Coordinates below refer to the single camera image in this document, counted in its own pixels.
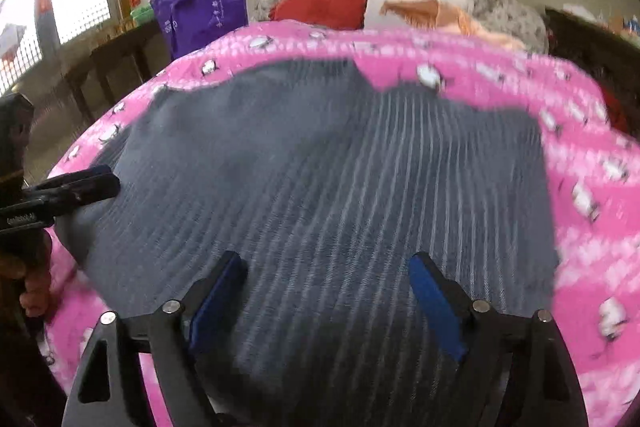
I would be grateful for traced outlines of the person's left hand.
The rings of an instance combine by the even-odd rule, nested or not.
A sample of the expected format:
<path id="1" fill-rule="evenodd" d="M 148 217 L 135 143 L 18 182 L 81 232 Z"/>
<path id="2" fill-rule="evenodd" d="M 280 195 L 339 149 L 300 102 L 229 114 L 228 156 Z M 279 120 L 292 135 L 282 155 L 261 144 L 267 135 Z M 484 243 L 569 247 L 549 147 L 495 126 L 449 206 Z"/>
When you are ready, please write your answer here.
<path id="1" fill-rule="evenodd" d="M 17 306 L 26 317 L 43 317 L 47 313 L 51 301 L 51 251 L 52 239 L 47 230 L 41 230 L 33 262 L 1 255 L 2 314 L 15 312 Z"/>

